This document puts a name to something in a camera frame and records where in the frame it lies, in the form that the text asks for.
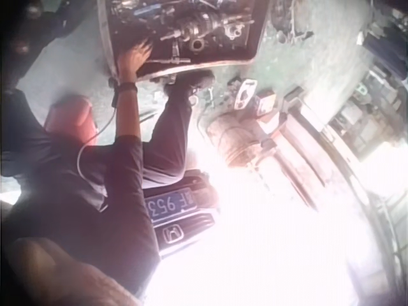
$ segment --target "gray floor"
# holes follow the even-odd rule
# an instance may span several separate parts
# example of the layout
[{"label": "gray floor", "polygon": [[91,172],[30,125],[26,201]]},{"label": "gray floor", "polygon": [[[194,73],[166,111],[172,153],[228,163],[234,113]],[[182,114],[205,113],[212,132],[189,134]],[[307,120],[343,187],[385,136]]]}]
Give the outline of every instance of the gray floor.
[{"label": "gray floor", "polygon": [[[53,9],[58,0],[48,0]],[[233,76],[258,79],[258,89],[273,88],[283,95],[295,84],[308,91],[306,103],[323,124],[339,110],[353,87],[367,71],[371,58],[356,44],[358,32],[370,18],[365,0],[302,0],[302,26],[315,35],[295,46],[280,45],[270,23],[265,29],[257,59],[248,66],[214,68],[217,84],[214,96],[220,96],[226,82]],[[113,109],[110,107],[113,92],[107,77],[100,68],[103,51],[99,37],[96,12],[70,36],[52,42],[18,87],[29,100],[32,111],[43,123],[49,106],[66,89],[76,89],[88,95],[94,105],[98,126],[104,126]],[[141,113],[165,103],[161,89],[153,83],[139,84]],[[214,112],[222,112],[218,105]],[[143,126],[147,139],[154,123]],[[100,144],[113,140],[115,126],[111,126],[99,139]],[[15,184],[3,181],[2,192],[16,189]]]}]

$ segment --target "black wristband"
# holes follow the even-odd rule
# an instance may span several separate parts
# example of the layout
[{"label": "black wristband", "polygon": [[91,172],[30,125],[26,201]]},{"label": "black wristband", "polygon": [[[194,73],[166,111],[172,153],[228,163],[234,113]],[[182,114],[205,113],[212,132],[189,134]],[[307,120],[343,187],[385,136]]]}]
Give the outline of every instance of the black wristband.
[{"label": "black wristband", "polygon": [[116,108],[117,100],[119,99],[119,94],[124,91],[136,91],[138,92],[138,88],[136,87],[135,83],[126,82],[118,85],[115,79],[111,79],[110,82],[112,83],[111,87],[113,87],[114,95],[112,99],[112,107]]},{"label": "black wristband", "polygon": [[132,82],[121,83],[117,88],[117,93],[120,94],[124,91],[136,91],[137,93],[138,88],[136,87],[136,84]]}]

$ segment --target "white wire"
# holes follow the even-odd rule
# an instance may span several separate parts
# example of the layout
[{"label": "white wire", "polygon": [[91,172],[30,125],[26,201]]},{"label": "white wire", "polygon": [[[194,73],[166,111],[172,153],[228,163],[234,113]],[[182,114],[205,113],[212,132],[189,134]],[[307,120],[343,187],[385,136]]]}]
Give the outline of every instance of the white wire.
[{"label": "white wire", "polygon": [[92,136],[91,138],[89,138],[84,145],[81,147],[81,149],[79,150],[78,156],[76,157],[76,169],[78,170],[78,174],[84,179],[86,180],[92,187],[94,187],[94,183],[92,183],[90,180],[88,180],[85,175],[82,173],[81,171],[81,167],[80,167],[80,160],[81,160],[81,155],[82,152],[84,151],[84,149],[86,148],[87,144],[91,141],[93,141],[93,139],[95,139],[96,137],[98,137],[100,134],[102,134],[106,128],[111,124],[111,122],[113,121],[113,118],[115,118],[115,114],[116,114],[116,108],[113,111],[112,117],[110,117],[108,123],[105,124],[105,126],[103,127],[103,129],[101,129],[99,132],[97,132],[94,136]]}]

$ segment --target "metal tray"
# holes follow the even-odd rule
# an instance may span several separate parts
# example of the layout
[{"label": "metal tray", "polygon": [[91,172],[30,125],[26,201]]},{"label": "metal tray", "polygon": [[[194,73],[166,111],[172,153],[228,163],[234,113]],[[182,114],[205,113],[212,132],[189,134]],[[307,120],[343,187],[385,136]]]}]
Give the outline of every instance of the metal tray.
[{"label": "metal tray", "polygon": [[[190,63],[146,63],[138,71],[138,80],[149,80],[194,69],[249,64],[252,62],[261,44],[270,0],[252,0],[247,2],[251,7],[250,14],[253,23],[245,27],[247,31],[243,32],[242,36],[235,40],[236,48],[231,48],[231,45],[226,44],[222,47],[219,46],[222,50],[215,48],[213,52],[192,54],[190,50],[181,46],[180,57],[191,58]],[[151,0],[148,2],[148,5],[152,3],[157,3],[157,1]],[[171,57],[172,40],[161,41],[158,37],[154,37],[150,32],[137,24],[118,22],[116,16],[112,13],[112,0],[98,0],[98,17],[106,61],[114,78],[117,78],[115,59],[119,52],[146,37],[149,37],[154,44],[151,59],[169,59]]]}]

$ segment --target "beige object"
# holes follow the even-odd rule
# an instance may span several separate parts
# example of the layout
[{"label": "beige object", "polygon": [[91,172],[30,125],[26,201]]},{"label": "beige object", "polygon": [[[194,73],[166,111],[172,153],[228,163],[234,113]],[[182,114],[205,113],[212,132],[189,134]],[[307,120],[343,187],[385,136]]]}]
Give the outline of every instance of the beige object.
[{"label": "beige object", "polygon": [[11,268],[38,305],[141,305],[94,266],[73,259],[45,238],[18,239],[6,250]]}]

